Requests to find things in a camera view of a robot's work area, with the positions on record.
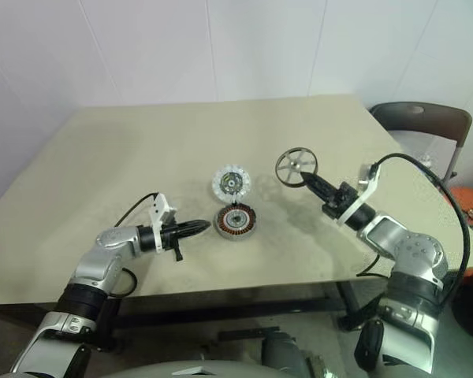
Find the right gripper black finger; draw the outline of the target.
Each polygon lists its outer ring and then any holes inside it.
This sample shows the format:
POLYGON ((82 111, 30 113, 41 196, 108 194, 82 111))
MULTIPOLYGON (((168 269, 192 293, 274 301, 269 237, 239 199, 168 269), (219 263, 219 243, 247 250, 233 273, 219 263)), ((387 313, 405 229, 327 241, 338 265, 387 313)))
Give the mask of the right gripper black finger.
POLYGON ((337 193, 332 184, 314 173, 301 171, 300 175, 304 185, 319 198, 332 198, 337 193))
POLYGON ((302 175, 305 186, 317 197, 330 204, 334 199, 334 186, 318 175, 302 175))

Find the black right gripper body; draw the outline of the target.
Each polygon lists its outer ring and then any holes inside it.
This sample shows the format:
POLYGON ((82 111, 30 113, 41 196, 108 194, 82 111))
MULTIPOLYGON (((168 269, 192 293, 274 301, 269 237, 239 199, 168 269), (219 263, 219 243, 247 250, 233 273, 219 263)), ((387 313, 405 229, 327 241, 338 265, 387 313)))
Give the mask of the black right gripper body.
POLYGON ((322 212, 331 219, 339 219, 359 197, 358 191, 346 182, 342 182, 328 202, 322 205, 322 212))

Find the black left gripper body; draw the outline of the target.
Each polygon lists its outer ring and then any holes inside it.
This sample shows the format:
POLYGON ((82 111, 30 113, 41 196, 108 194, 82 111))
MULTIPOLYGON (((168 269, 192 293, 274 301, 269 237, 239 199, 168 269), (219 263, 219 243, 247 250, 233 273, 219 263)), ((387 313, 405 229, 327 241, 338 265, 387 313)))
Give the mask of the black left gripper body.
POLYGON ((184 260, 180 249, 178 231, 179 226, 175 220, 164 224, 161 229, 162 249, 164 251, 173 251, 176 262, 184 260))

